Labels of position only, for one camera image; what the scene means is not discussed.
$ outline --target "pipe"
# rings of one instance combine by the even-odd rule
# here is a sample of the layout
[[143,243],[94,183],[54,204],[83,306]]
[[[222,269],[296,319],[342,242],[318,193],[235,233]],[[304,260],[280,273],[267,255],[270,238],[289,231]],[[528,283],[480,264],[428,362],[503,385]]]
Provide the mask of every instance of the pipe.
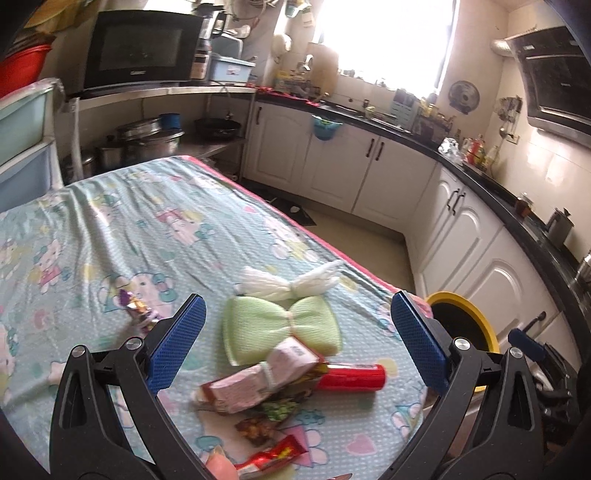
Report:
[[513,57],[509,44],[506,40],[492,40],[491,50],[502,57]]

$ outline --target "bed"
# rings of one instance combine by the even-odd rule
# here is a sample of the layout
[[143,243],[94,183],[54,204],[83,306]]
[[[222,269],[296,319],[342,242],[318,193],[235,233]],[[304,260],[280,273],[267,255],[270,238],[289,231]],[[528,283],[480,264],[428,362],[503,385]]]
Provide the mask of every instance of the bed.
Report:
[[[0,225],[0,401],[46,468],[70,350],[118,348],[132,335],[119,288],[165,317],[190,293],[205,299],[206,325],[158,398],[200,458],[216,445],[234,462],[257,450],[234,428],[243,414],[220,416],[191,400],[200,384],[236,371],[220,316],[246,265],[291,279],[345,260],[339,284],[324,294],[343,337],[332,360],[377,362],[388,373],[376,394],[313,395],[279,433],[293,434],[308,453],[277,478],[377,478],[422,421],[426,387],[389,313],[398,289],[198,160],[163,158],[81,181],[0,214]],[[121,392],[112,395],[134,452],[149,459]]]

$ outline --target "shelf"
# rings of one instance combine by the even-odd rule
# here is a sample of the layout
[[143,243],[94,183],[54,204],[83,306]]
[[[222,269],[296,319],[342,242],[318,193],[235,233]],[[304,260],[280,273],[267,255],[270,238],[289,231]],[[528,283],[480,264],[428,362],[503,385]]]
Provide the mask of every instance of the shelf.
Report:
[[176,155],[190,155],[195,158],[209,158],[216,153],[220,153],[227,148],[241,145],[246,141],[246,138],[233,138],[226,141],[204,142],[196,137],[183,135],[181,143],[178,146]]
[[256,88],[234,87],[231,85],[210,85],[203,87],[163,87],[128,92],[111,93],[95,98],[80,100],[80,111],[89,110],[111,103],[136,100],[138,98],[162,97],[165,95],[185,95],[187,93],[256,93]]

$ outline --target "glass jar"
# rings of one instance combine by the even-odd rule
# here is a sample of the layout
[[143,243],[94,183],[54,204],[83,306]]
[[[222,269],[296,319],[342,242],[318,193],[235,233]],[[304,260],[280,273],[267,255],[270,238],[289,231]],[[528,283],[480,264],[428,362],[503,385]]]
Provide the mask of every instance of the glass jar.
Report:
[[515,201],[515,213],[521,218],[526,218],[531,213],[533,206],[534,202],[528,198],[526,193],[522,193]]

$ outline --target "blender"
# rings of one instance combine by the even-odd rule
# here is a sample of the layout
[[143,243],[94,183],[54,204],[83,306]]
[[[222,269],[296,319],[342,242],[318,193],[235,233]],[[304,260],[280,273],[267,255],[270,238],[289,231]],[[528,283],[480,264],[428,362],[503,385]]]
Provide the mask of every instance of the blender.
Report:
[[[199,32],[199,42],[195,51],[193,67],[191,68],[191,79],[197,82],[205,82],[212,53],[212,38],[222,35],[228,20],[228,13],[225,12],[222,6],[200,4],[193,10],[193,14],[202,17],[203,23]],[[218,21],[222,22],[222,26],[215,30]]]

